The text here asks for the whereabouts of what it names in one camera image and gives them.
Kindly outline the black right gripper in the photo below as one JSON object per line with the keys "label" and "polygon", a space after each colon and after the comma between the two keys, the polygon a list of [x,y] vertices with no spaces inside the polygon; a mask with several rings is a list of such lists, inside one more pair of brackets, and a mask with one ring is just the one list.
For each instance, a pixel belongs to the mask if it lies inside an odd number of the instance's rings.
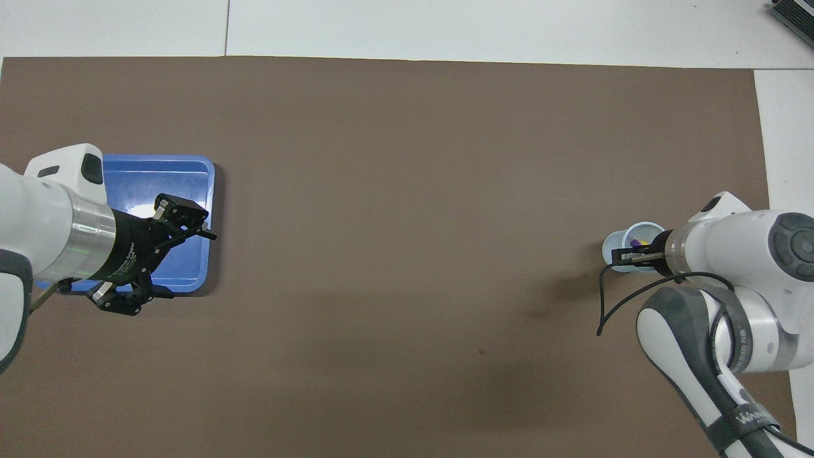
{"label": "black right gripper", "polygon": [[663,277],[674,275],[668,264],[668,239],[673,230],[662,231],[650,244],[611,249],[611,266],[652,267]]}

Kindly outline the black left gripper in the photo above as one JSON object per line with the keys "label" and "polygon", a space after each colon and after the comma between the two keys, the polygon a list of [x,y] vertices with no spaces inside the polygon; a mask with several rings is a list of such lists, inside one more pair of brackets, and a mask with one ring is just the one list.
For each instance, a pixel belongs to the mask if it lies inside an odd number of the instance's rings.
{"label": "black left gripper", "polygon": [[[139,218],[127,212],[111,211],[114,217],[114,244],[105,263],[96,271],[99,282],[88,290],[88,298],[101,311],[136,316],[154,299],[173,299],[168,287],[155,285],[150,275],[168,249],[159,249],[166,240],[183,242],[191,237],[216,240],[207,228],[210,212],[196,201],[157,194],[153,218]],[[120,292],[120,285],[130,292]]]}

